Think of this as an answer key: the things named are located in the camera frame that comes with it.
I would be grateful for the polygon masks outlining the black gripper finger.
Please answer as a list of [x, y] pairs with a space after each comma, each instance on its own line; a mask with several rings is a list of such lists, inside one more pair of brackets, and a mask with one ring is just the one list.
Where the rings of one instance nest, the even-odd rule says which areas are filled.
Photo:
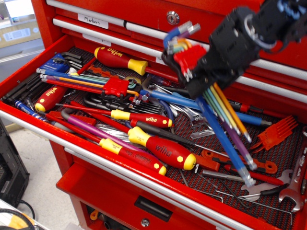
[[192, 79], [188, 54], [188, 50], [170, 54], [166, 49], [164, 49], [162, 53], [162, 60], [177, 74], [179, 84], [184, 87], [186, 87]]

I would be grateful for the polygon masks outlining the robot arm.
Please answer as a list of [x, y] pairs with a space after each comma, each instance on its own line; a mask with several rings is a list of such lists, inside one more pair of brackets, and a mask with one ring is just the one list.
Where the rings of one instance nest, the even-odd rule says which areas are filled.
[[209, 50], [193, 45], [174, 51], [174, 39], [194, 31], [191, 22], [171, 30], [163, 41], [162, 59], [176, 74], [190, 97], [201, 96], [217, 83], [230, 86], [261, 50], [270, 51], [278, 41], [284, 46], [307, 34], [307, 3], [304, 0], [267, 0], [258, 12], [238, 7], [228, 14], [209, 37]]

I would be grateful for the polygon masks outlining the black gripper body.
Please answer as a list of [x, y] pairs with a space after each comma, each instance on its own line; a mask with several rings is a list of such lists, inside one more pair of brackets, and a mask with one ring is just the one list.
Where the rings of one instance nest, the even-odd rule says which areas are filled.
[[196, 98], [214, 83], [221, 89], [229, 87], [250, 63], [259, 57], [258, 46], [248, 35], [245, 18], [255, 13], [239, 7], [227, 15], [209, 37], [208, 52], [198, 59], [187, 83], [191, 98]]

